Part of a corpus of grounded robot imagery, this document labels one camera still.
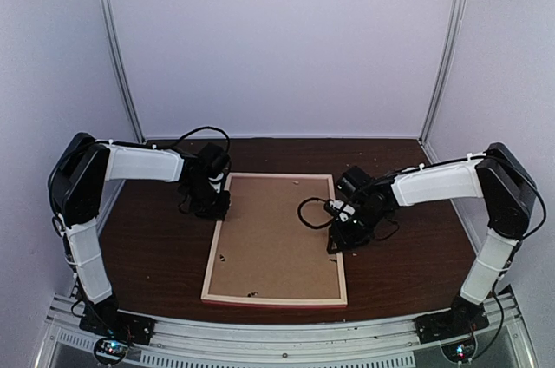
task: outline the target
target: white enclosure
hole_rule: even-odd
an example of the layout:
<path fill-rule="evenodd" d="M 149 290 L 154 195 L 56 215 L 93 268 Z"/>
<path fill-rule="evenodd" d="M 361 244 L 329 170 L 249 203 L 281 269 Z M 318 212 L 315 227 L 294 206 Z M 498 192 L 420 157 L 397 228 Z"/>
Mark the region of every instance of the white enclosure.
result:
<path fill-rule="evenodd" d="M 147 138 L 416 137 L 452 0 L 111 0 Z"/>
<path fill-rule="evenodd" d="M 417 138 L 432 123 L 431 157 L 503 141 L 555 213 L 555 0 L 467 0 L 461 23 L 464 0 L 101 1 L 0 0 L 2 366 L 30 365 L 53 293 L 72 282 L 46 180 L 78 131 L 131 141 L 210 124 L 235 137 Z M 117 193 L 108 183 L 104 199 Z M 483 201 L 455 206 L 479 249 Z M 501 283 L 544 367 L 555 352 L 554 223 Z"/>

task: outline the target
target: robotic arm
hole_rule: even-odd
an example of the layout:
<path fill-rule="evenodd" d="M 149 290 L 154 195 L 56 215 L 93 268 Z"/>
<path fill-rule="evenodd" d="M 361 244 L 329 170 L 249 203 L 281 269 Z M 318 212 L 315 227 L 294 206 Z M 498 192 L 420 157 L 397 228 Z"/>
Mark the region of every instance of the robotic arm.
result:
<path fill-rule="evenodd" d="M 228 153 L 211 143 L 197 154 L 189 154 L 97 141 L 85 133 L 74 137 L 50 175 L 49 195 L 55 229 L 63 239 L 66 260 L 87 304 L 83 330 L 143 344 L 148 343 L 153 330 L 150 318 L 117 311 L 97 233 L 104 181 L 177 181 L 185 196 L 180 210 L 188 202 L 188 211 L 196 216 L 223 220 L 230 205 L 229 192 L 221 190 L 229 162 Z"/>
<path fill-rule="evenodd" d="M 330 226 L 330 252 L 370 242 L 375 225 L 398 207 L 483 198 L 490 229 L 451 310 L 421 316 L 415 323 L 422 343 L 487 327 L 482 303 L 518 250 L 536 200 L 534 181 L 505 145 L 494 143 L 486 152 L 469 154 L 466 159 L 427 167 L 421 164 L 378 179 L 352 167 L 336 187 L 349 202 L 329 200 L 324 206 L 335 218 Z"/>

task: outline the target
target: dark wooden table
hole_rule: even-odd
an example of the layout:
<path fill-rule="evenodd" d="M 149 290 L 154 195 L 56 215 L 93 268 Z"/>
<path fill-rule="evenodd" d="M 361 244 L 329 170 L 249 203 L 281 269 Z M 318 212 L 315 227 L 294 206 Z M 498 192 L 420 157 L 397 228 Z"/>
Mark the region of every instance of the dark wooden table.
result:
<path fill-rule="evenodd" d="M 196 152 L 201 141 L 182 147 Z M 233 171 L 370 175 L 426 158 L 409 140 L 235 140 Z M 344 255 L 349 305 L 333 310 L 257 309 L 200 301 L 214 223 L 180 214 L 176 184 L 128 181 L 101 236 L 108 277 L 124 310 L 227 323 L 319 323 L 379 319 L 450 305 L 474 259 L 448 201 L 403 208 L 389 240 Z M 382 223 L 376 235 L 392 227 Z"/>

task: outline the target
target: wire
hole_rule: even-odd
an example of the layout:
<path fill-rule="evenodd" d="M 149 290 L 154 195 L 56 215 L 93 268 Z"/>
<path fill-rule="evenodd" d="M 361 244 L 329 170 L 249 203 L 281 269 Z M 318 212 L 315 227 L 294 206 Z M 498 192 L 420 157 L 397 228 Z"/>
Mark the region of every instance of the wire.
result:
<path fill-rule="evenodd" d="M 495 287 L 497 287 L 497 283 L 499 282 L 500 279 L 496 279 L 495 282 L 493 283 L 492 286 L 492 296 L 495 299 L 495 302 L 497 303 L 497 306 L 499 306 L 499 311 L 501 312 L 501 320 L 499 321 L 499 327 L 497 328 L 497 331 L 495 332 L 495 334 L 493 335 L 492 340 L 489 341 L 489 343 L 486 345 L 486 347 L 484 349 L 482 349 L 482 352 L 480 352 L 478 355 L 476 356 L 472 356 L 469 361 L 471 361 L 471 363 L 473 361 L 475 361 L 478 358 L 481 358 L 482 355 L 484 355 L 489 348 L 492 347 L 493 343 L 495 342 L 495 339 L 497 339 L 497 337 L 500 335 L 501 333 L 501 329 L 503 329 L 503 323 L 505 322 L 505 311 L 503 310 L 503 305 L 501 304 L 499 298 L 497 297 L 497 293 L 495 292 Z"/>
<path fill-rule="evenodd" d="M 303 207 L 307 203 L 310 203 L 312 201 L 321 201 L 322 203 L 327 203 L 329 200 L 320 199 L 319 197 L 310 197 L 308 199 L 304 199 L 303 201 L 301 201 L 301 203 L 297 207 L 297 216 L 301 220 L 301 222 L 303 222 L 303 224 L 309 227 L 310 229 L 324 229 L 325 227 L 328 227 L 329 225 L 331 225 L 333 221 L 336 219 L 335 217 L 328 220 L 325 223 L 321 223 L 320 225 L 313 225 L 303 217 Z"/>
<path fill-rule="evenodd" d="M 183 134 L 179 139 L 172 142 L 171 144 L 163 146 L 163 147 L 157 147 L 157 149 L 172 149 L 172 148 L 175 148 L 181 142 L 183 142 L 186 138 L 188 138 L 189 136 L 191 136 L 193 134 L 197 134 L 198 132 L 204 131 L 204 130 L 211 130 L 211 131 L 216 131 L 216 132 L 221 133 L 225 137 L 225 143 L 226 143 L 225 151 L 226 151 L 226 153 L 229 153 L 229 148 L 232 145 L 232 142 L 229 138 L 229 135 L 223 129 L 216 128 L 216 127 L 209 127 L 209 126 L 199 127 L 199 128 L 193 129 L 192 131 L 189 131 L 186 134 Z"/>
<path fill-rule="evenodd" d="M 387 222 L 389 222 L 391 225 L 395 225 L 396 228 L 393 232 L 389 233 L 388 235 L 382 237 L 382 238 L 374 238 L 374 240 L 377 240 L 378 242 L 382 242 L 383 240 L 388 240 L 389 238 L 391 238 L 393 235 L 395 235 L 399 229 L 401 228 L 401 226 L 399 225 L 399 222 L 396 220 L 392 220 L 390 218 L 385 218 L 385 220 Z"/>
<path fill-rule="evenodd" d="M 78 299 L 73 305 L 71 305 L 71 314 L 73 314 L 76 318 L 83 319 L 83 315 L 75 314 L 75 308 L 81 303 L 83 300 Z"/>

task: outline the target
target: white plastic cover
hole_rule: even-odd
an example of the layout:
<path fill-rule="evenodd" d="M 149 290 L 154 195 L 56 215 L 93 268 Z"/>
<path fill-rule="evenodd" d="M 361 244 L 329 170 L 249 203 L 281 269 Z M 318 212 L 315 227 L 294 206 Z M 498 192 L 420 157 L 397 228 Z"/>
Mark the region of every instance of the white plastic cover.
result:
<path fill-rule="evenodd" d="M 460 289 L 460 296 L 476 305 L 482 303 L 491 292 L 493 283 L 503 271 L 516 245 L 516 240 L 503 238 L 490 229 L 486 242 Z"/>
<path fill-rule="evenodd" d="M 395 178 L 391 187 L 393 194 L 399 206 L 459 197 L 484 197 L 474 169 L 480 161 L 455 162 L 401 175 Z"/>
<path fill-rule="evenodd" d="M 98 303 L 108 298 L 112 294 L 112 286 L 102 262 L 96 218 L 82 225 L 67 227 L 65 236 L 68 237 L 77 274 L 88 299 Z"/>
<path fill-rule="evenodd" d="M 183 158 L 173 151 L 130 148 L 105 144 L 110 158 L 104 180 L 177 181 L 183 168 Z"/>

